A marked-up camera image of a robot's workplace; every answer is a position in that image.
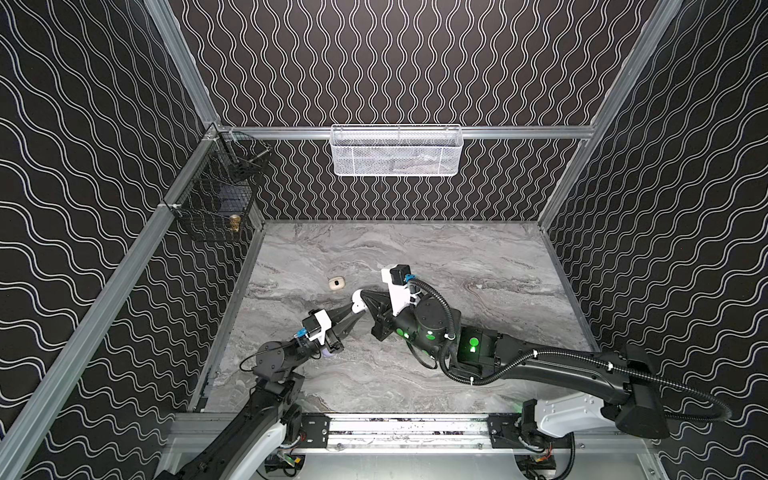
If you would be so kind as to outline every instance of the aluminum frame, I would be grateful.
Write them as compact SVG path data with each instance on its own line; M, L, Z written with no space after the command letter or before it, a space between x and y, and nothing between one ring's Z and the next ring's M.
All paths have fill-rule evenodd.
M179 21L170 9L168 0L144 0L144 5L163 38L171 60L179 71L181 83L187 89L197 116L205 125L219 125L221 123L219 114L210 99L210 92L203 83L200 70L197 68L187 41L184 40Z
M181 413L176 415L157 473L175 472L184 458L202 452L234 419L236 413ZM525 449L494 449L484 414L356 414L330 413L328 447L294 449L312 455L530 455ZM382 422L389 418L392 421ZM451 432L435 435L434 430ZM654 464L655 455L645 440L613 429L577 432L579 457L637 455L639 463ZM566 454L567 449L555 453ZM668 480L663 477L648 480Z
M222 127L221 131L240 132L260 140L330 140L331 127ZM552 127L477 127L463 126L464 140L504 140L521 138L591 138L592 126Z
M253 217L260 216L258 209L254 206L250 212L251 220ZM208 379L211 377L211 373L214 376L218 376L218 368L221 363L221 358L224 356L224 350L229 343L230 334L234 327L235 319L240 311L240 306L243 304L243 298L245 292L248 289L248 282L250 275L253 272L253 268L256 266L256 260L261 251L261 245L264 242L264 227L263 222L254 223L254 225L262 225L260 230L257 230L256 234L251 240L251 244L248 247L248 253L246 253L243 260L243 266L240 268L240 274L237 276L235 287L230 295L229 302L227 302L227 309L224 310L224 315L221 317L219 328L216 333L213 345L211 345L208 352L208 358L206 359L205 366L203 367L200 377L197 379L197 386L195 387L192 399L187 407L188 412L192 412L196 409L200 397L204 396L204 387L208 384Z
M209 128L168 189L164 198L167 204L179 200L216 136L215 128ZM18 480L24 473L173 221L170 209L165 204L158 205L11 425L0 443L3 480Z
M637 459L640 461L640 467L643 469L646 480L670 480L659 454L655 451L649 449L648 453L637 454Z
M576 315L578 325L581 327L581 331L584 334L584 337L587 339L587 343L589 343L590 349L593 352L600 352L598 341L594 338L594 334L592 333L592 329L589 327L587 317L584 316L584 312L581 311L581 304L576 297L576 293L574 293L574 289L571 286L571 281L568 279L568 275L566 275L565 270L563 270L563 266L560 263L560 259L558 258L558 253L554 251L554 245L552 245L551 240L549 240L549 235L547 232L544 231L544 229L540 229L540 231L541 241L544 243L544 246L547 249L547 253L549 253L549 258L552 260L552 266L554 266L554 270L558 273L560 282L563 284L565 296L568 298L568 302L571 304L571 309L574 311L574 315Z
M632 91L640 73L645 68L651 55L656 51L659 41L664 36L664 32L670 26L670 23L680 10L683 0L659 0L651 12L650 17L643 26L643 30L637 36L634 48L627 56L621 71L616 76L611 89L605 96L603 104L600 106L598 114L595 115L592 125L594 134L588 141L579 143L574 156L565 167L560 181L554 188L554 192L549 197L547 205L544 207L539 217L539 225L544 230L549 230L560 207L568 198L571 188L576 184L584 167L592 157L595 148L602 141L608 127L611 126L618 114L627 96Z

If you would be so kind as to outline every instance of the enclosure wall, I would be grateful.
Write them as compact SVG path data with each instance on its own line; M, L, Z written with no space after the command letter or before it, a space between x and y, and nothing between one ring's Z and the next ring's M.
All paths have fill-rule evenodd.
M153 478L174 412L186 411L248 242L161 242L25 478Z
M0 438L200 140L143 2L0 2Z
M466 141L453 177L339 177L327 141L280 141L256 202L271 220L536 221L577 144Z
M768 2L685 2L548 232L603 349L733 406L673 425L671 478L766 475L767 65Z
M207 126L143 1L0 0L0 12L0 438L10 439ZM247 248L194 244L171 227L118 317L95 320L114 323L26 478L154 476Z
M655 3L172 7L224 124L585 125Z

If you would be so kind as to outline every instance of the small white object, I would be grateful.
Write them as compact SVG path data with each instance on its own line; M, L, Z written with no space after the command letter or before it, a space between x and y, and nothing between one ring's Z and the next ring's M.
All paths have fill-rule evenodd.
M613 426L613 420L600 413L603 399L587 393L574 393L555 400L539 400L535 407L536 429L560 438L576 430Z
M315 333L310 337L310 342L317 339L320 342L320 345L326 344L326 331L331 329L331 317L328 316L328 312L325 310L320 310L318 313L315 313L315 318L317 319L317 322L320 324L320 331L318 333Z
M392 315L398 316L402 309L408 305L416 305L419 302L417 296L411 295L411 290L407 285L393 285L392 274L390 269L395 268L397 265L388 265L382 268L382 281L386 283L389 288L389 300L392 302Z
M336 124L330 146L339 176L452 177L464 137L457 124Z
M328 280L328 286L331 290L341 290L346 285L343 276L335 276L331 280Z
M352 294L352 313L360 313L363 310L367 310L368 306L365 302L362 301L362 296L360 296L360 292L362 292L362 289L355 290L355 293Z

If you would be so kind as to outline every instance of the black wire basket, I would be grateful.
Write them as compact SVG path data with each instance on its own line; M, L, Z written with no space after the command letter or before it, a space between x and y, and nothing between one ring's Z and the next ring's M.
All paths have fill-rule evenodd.
M251 158L221 147L209 151L187 185L181 204L171 209L184 232L198 242L249 241L253 231L249 213L256 195L253 179L270 154L266 145Z

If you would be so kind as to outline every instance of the black cable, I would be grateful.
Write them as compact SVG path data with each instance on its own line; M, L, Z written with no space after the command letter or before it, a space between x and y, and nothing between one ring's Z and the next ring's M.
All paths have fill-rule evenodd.
M685 393L689 393L692 396L699 397L700 399L703 399L711 403L716 409L720 410L716 415L714 414L694 415L694 414L677 413L677 412L670 412L668 410L664 410L664 416L666 416L668 419L681 420L685 422L709 423L709 422L725 422L729 420L733 415L733 411L730 409L727 403L718 399L716 396L711 395L710 393L702 392L695 388L689 387L683 383L675 382L673 380L665 379L656 375L651 375L650 373L641 372L640 370L631 369L623 366L612 365L609 362L606 362L605 360L596 359L590 356L584 356L579 353L572 352L570 350L556 349L552 347L547 347L540 350L537 349L535 352L534 350L530 350L528 352L521 353L496 373L493 373L486 377L478 377L475 379L467 380L450 372L448 370L448 367L445 365L445 358L447 356L449 347L450 347L450 342L444 342L442 347L440 348L440 353L438 355L438 364L440 365L440 369L443 371L443 373L445 373L445 376L447 376L451 380L454 380L455 382L463 383L465 385L488 385L489 383L495 382L496 380L500 379L509 370L515 368L516 366L520 365L524 361L534 359L542 355L565 356L568 358L581 360L582 362L592 363L593 365L596 365L598 367L608 369L608 371L615 370L616 372L624 373L636 379L642 379L648 382L654 382L663 386L671 387L673 389L681 390Z
M413 345L411 345L410 342L406 342L406 345L408 346L408 350L410 350L413 354L413 358L415 358L417 362L421 363L423 367L430 370L437 370L437 360L435 361L435 365L429 365L427 362L422 360L422 357L413 349Z
M541 450L534 450L533 448L531 448L532 445L530 445L528 442L523 440L523 438L520 437L520 436L518 437L518 442L520 442L520 445L523 445L524 449L528 450L529 452L533 452L536 455L541 455L542 453L546 453L547 452L547 449L544 448L544 447L541 447Z
M448 319L448 339L453 340L456 338L456 325L454 324L453 313L451 313L451 307L448 302L440 295L440 292L432 288L427 282L421 281L418 278L412 278L408 280L408 283L416 285L422 291L429 293L435 297L442 307L442 311L445 314L445 318Z
M275 349L267 349L267 350L261 350L260 352L256 352L256 353L254 353L254 354L252 354L252 355L249 355L249 356L245 357L245 358L243 359L243 361L242 361L242 362L240 362L240 371L241 371L241 372L250 372L250 370L246 370L246 369L244 369L244 368L243 368L243 364L244 364L245 362L247 362L248 360L252 359L254 356L256 356L256 355L261 355L262 353L267 353L267 352L274 352L275 350L284 349L284 348L286 348L287 346L288 346L288 345L281 345L281 346L279 346L279 347L277 347L277 348L275 348Z
M576 459L576 438L574 438L573 432L567 434L565 438L567 438L568 443L571 444L571 456L568 457L568 464L565 466L565 470L563 470L560 475L554 477L552 480L564 480L565 477L571 473L571 470L573 470L574 467L574 460Z

